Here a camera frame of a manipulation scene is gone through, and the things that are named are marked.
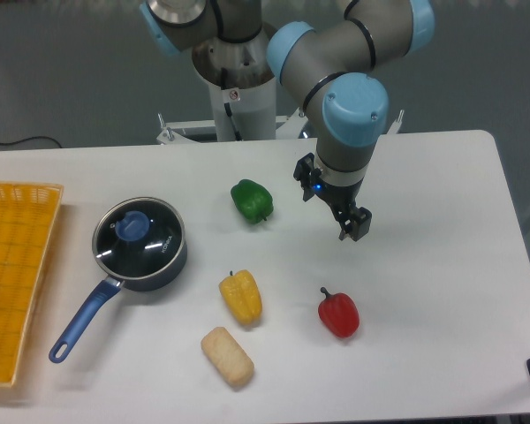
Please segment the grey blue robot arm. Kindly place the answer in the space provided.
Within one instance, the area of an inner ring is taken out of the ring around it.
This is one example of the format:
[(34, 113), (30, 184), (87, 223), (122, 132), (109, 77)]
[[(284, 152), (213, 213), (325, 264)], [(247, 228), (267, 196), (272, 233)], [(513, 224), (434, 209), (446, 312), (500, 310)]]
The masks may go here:
[(304, 198), (330, 207), (342, 238), (368, 233), (372, 215), (356, 197), (389, 109), (371, 72), (431, 41), (430, 2), (351, 1), (323, 32), (305, 22), (274, 28), (258, 1), (144, 1), (140, 12), (165, 54), (190, 52), (220, 141), (272, 139), (283, 87), (317, 134), (294, 171)]

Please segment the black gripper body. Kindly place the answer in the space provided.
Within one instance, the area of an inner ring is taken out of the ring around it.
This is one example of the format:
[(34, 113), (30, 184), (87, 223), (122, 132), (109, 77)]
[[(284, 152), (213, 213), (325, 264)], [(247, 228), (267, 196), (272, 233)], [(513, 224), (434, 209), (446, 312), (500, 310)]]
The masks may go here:
[(293, 173), (303, 190), (303, 201), (318, 197), (329, 206), (336, 221), (365, 221), (366, 213), (356, 205), (363, 177), (344, 176), (340, 181), (314, 160), (314, 155), (308, 153), (297, 161)]

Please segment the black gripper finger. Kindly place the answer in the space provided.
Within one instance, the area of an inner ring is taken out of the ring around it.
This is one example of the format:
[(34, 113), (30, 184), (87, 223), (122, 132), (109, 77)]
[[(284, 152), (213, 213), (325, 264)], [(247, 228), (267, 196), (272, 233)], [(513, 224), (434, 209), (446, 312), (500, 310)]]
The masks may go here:
[(356, 208), (352, 214), (352, 240), (359, 241), (370, 229), (372, 213), (367, 208)]
[(339, 239), (356, 240), (356, 214), (353, 208), (345, 208), (337, 212), (337, 222), (340, 225)]

